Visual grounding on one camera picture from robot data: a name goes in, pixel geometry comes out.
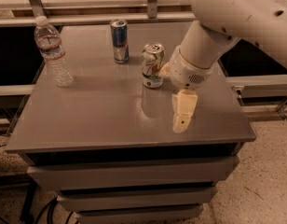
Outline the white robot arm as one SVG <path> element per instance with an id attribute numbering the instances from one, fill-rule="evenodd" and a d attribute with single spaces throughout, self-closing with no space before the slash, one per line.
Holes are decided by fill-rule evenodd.
<path id="1" fill-rule="evenodd" d="M 172 96 L 176 133 L 187 130 L 195 112 L 196 89 L 219 58 L 241 39 L 287 69 L 287 7 L 274 0 L 191 0 L 196 19 L 160 70 L 179 91 Z"/>

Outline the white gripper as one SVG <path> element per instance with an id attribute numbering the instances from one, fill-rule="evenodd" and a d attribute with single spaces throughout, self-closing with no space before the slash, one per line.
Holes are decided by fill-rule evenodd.
<path id="1" fill-rule="evenodd" d="M 187 130 L 198 102 L 198 96 L 194 90 L 209 79 L 212 71 L 213 66 L 201 69 L 187 62 L 181 54 L 180 47 L 175 48 L 170 61 L 159 70 L 160 77 L 170 77 L 172 84 L 180 89 L 171 97 L 172 129 L 175 133 L 183 133 Z"/>

